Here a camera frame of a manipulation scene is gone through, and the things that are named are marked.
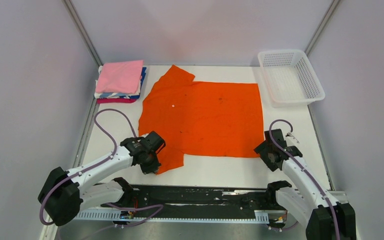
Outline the orange t shirt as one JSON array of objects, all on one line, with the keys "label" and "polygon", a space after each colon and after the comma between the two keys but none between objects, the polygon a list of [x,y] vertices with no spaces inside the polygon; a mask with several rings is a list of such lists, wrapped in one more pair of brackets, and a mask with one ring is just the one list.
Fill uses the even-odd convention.
[{"label": "orange t shirt", "polygon": [[159,174],[182,167],[185,155],[255,158],[264,140],[259,86],[196,81],[173,65],[142,102],[138,132],[153,131],[166,143]]}]

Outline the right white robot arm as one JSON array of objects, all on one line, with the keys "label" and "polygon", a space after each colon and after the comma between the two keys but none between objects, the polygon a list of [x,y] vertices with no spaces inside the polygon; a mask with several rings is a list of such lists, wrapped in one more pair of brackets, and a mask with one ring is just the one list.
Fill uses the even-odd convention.
[{"label": "right white robot arm", "polygon": [[300,150],[287,144],[281,129],[267,130],[264,136],[254,152],[271,171],[280,170],[290,179],[267,185],[266,204],[287,210],[305,228],[308,240],[357,239],[354,208],[321,186]]}]

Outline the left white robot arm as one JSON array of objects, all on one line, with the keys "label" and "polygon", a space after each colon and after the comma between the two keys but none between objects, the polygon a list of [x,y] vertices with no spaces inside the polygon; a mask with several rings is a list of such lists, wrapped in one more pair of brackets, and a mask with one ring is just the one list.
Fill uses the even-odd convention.
[{"label": "left white robot arm", "polygon": [[157,173],[161,166],[158,153],[165,146],[165,140],[152,131],[115,143],[110,153],[86,165],[53,169],[38,195],[41,223],[60,227],[92,207],[116,202],[122,207],[129,206],[133,193],[125,180],[118,177],[108,183],[100,181],[136,165],[145,175]]}]

